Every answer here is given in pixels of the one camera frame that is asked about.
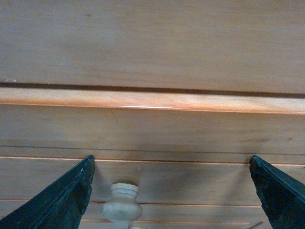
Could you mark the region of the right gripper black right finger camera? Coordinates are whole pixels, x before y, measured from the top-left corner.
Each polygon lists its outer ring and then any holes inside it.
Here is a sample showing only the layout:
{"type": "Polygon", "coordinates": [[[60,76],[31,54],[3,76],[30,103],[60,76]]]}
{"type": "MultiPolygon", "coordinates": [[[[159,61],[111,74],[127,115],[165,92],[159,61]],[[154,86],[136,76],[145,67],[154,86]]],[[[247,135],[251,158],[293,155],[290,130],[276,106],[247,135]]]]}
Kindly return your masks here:
{"type": "Polygon", "coordinates": [[[305,185],[258,156],[249,160],[262,209],[274,229],[305,227],[305,185]]]}

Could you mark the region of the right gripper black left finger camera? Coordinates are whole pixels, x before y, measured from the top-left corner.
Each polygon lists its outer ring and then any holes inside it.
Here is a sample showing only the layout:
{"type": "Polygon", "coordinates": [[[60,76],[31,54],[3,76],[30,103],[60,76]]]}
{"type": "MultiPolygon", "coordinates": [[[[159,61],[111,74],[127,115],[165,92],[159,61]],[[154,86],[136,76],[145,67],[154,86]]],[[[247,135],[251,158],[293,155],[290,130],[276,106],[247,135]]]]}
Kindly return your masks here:
{"type": "Polygon", "coordinates": [[[90,155],[0,221],[2,229],[77,229],[92,193],[90,155]]]}

